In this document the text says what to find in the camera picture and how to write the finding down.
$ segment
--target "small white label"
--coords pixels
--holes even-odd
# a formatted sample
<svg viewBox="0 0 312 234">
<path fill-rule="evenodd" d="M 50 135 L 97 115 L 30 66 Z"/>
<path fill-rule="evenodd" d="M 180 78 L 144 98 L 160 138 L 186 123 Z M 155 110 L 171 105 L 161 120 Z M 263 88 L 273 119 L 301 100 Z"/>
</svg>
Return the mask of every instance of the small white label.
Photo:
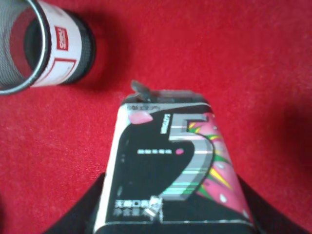
<svg viewBox="0 0 312 234">
<path fill-rule="evenodd" d="M 39 1 L 50 26 L 51 55 L 46 69 L 32 85 L 61 84 L 76 70 L 81 57 L 81 35 L 75 22 L 62 9 Z"/>
</svg>

